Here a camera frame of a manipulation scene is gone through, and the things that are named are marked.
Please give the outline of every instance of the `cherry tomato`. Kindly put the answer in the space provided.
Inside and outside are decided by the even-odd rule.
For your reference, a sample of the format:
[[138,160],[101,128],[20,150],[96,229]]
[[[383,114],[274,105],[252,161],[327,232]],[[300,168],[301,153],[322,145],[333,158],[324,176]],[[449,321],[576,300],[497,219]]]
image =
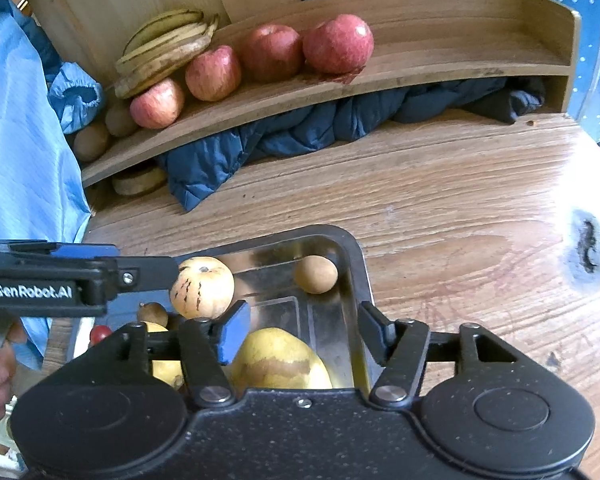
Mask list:
[[107,325],[96,325],[91,329],[89,341],[95,345],[111,334],[113,334],[113,330]]

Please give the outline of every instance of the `dark fabric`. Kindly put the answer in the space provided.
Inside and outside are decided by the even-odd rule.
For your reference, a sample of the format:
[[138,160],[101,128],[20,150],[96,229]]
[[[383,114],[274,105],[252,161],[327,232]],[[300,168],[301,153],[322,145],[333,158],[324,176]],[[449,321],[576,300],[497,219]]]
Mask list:
[[298,108],[194,140],[157,157],[169,190],[186,211],[215,192],[241,166],[265,156],[315,152],[351,142],[387,119],[416,123],[447,108],[511,124],[544,102],[539,77],[491,77],[395,88]]

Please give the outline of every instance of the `wooden table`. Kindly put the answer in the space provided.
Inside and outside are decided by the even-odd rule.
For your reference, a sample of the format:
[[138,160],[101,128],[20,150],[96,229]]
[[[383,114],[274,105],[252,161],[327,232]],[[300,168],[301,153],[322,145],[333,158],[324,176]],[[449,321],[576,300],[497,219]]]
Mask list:
[[[573,120],[539,114],[505,126],[456,111],[243,168],[188,214],[165,189],[119,200],[96,214],[85,241],[175,255],[308,224],[343,227],[389,317],[439,331],[481,323],[581,391],[598,424],[582,467],[600,479],[600,266],[573,275],[583,270],[574,227],[587,215],[600,243],[600,149]],[[580,244],[586,265],[590,239]],[[47,367],[64,359],[62,327]]]

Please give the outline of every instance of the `banana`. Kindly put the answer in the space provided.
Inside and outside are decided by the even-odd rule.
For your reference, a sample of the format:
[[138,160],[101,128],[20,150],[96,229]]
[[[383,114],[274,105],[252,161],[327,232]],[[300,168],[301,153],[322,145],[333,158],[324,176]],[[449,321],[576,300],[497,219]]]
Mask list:
[[218,28],[218,22],[219,16],[216,14],[213,22],[206,28],[202,36],[154,57],[131,74],[118,79],[115,83],[116,96],[120,99],[133,97],[185,66],[198,54],[202,54],[211,44],[211,38]]
[[120,75],[129,75],[139,66],[185,43],[190,43],[206,30],[206,23],[193,23],[176,28],[161,35],[143,46],[139,46],[116,61],[116,70]]
[[126,54],[132,50],[155,40],[155,38],[159,38],[170,30],[182,27],[183,25],[189,25],[189,23],[199,23],[203,18],[204,13],[201,10],[191,9],[168,10],[167,12],[158,14],[148,22],[143,23],[142,26],[135,31],[131,39],[125,45],[122,55],[126,56]]

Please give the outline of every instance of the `screw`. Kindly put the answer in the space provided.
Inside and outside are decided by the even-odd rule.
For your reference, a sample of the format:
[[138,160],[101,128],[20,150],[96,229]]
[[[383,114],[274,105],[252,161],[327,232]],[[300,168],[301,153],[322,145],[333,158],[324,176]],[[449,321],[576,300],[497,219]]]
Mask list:
[[210,404],[222,404],[231,399],[231,392],[224,386],[205,386],[200,390],[200,399]]
[[298,408],[307,408],[312,407],[314,404],[311,402],[311,399],[296,399],[296,406]]
[[385,386],[379,386],[374,392],[375,396],[381,402],[400,402],[406,399],[407,392],[400,386],[394,386],[393,384],[386,384]]

